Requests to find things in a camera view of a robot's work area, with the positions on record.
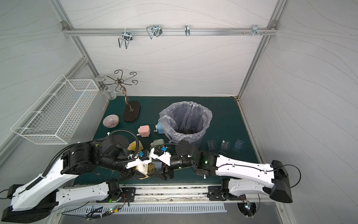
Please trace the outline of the yellow pencil sharpener front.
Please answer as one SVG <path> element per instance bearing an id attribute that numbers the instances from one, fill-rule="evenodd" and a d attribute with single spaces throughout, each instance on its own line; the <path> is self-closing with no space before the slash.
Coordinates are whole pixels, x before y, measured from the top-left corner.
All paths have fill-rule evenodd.
<path id="1" fill-rule="evenodd" d="M 140 164 L 136 167 L 136 178 L 143 180 L 148 178 L 148 164 Z"/>

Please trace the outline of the green pencil sharpener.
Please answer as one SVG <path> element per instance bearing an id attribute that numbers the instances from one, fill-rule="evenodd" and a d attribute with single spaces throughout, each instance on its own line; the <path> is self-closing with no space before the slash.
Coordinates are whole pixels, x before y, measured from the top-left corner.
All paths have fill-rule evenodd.
<path id="1" fill-rule="evenodd" d="M 150 147 L 156 147 L 163 144 L 165 144 L 165 141 L 163 139 L 156 139 L 150 144 Z"/>

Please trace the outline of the blue pencil sharpener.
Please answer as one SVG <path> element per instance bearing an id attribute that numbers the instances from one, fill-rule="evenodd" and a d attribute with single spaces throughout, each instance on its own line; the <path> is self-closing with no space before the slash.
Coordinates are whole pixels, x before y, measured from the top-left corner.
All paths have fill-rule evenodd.
<path id="1" fill-rule="evenodd" d="M 163 130 L 162 126 L 158 123 L 156 126 L 155 126 L 155 130 L 154 130 L 156 133 L 158 134 L 164 134 L 165 131 Z"/>

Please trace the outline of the pink pencil sharpener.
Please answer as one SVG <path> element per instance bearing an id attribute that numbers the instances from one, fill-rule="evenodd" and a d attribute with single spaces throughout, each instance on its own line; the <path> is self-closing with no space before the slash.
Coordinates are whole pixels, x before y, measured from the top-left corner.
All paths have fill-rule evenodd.
<path id="1" fill-rule="evenodd" d="M 149 137 L 151 133 L 151 129 L 149 125 L 140 126 L 138 128 L 138 134 L 137 136 L 141 136 L 143 138 Z"/>

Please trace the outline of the clear sharpener tray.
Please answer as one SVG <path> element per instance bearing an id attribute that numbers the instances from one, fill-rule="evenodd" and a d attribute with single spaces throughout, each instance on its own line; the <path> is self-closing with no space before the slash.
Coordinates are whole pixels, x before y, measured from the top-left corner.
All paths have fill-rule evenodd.
<path id="1" fill-rule="evenodd" d="M 214 140 L 207 141 L 208 151 L 215 151 L 218 149 L 217 144 Z"/>
<path id="2" fill-rule="evenodd" d="M 223 152 L 228 152 L 230 150 L 231 142 L 222 140 L 222 143 L 220 145 L 220 150 Z"/>

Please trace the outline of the blue tinted sharpener tray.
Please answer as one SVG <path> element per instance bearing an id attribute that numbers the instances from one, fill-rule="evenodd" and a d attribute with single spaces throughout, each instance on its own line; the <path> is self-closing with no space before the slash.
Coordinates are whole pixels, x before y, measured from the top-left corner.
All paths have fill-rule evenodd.
<path id="1" fill-rule="evenodd" d="M 245 144 L 244 141 L 237 139 L 234 143 L 234 148 L 237 150 L 241 150 L 241 149 L 243 149 L 244 144 Z"/>

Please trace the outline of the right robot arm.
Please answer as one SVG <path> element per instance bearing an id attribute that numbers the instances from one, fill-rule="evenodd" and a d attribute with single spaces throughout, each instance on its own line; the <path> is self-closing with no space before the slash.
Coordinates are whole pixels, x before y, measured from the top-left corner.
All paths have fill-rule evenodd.
<path id="1" fill-rule="evenodd" d="M 229 200 L 244 194 L 267 195 L 271 200 L 292 203 L 292 188 L 287 164 L 251 163 L 228 158 L 209 151 L 199 151 L 187 142 L 153 147 L 148 157 L 162 163 L 161 169 L 148 173 L 163 180 L 172 179 L 174 171 L 190 168 L 196 175 L 223 177 L 219 198 Z"/>

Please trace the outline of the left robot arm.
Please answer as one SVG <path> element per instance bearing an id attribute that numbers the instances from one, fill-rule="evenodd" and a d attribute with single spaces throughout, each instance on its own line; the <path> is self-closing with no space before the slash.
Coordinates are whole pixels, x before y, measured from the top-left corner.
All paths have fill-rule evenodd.
<path id="1" fill-rule="evenodd" d="M 129 130 L 136 142 L 134 151 L 128 150 L 128 139 L 121 130 L 107 137 L 69 145 L 58 152 L 43 173 L 25 185 L 14 184 L 7 190 L 11 204 L 1 220 L 8 223 L 28 224 L 48 217 L 63 207 L 92 201 L 117 202 L 124 196 L 114 179 L 100 184 L 66 188 L 77 177 L 102 167 L 119 173 L 127 172 L 128 163 L 139 157 L 139 139 Z"/>

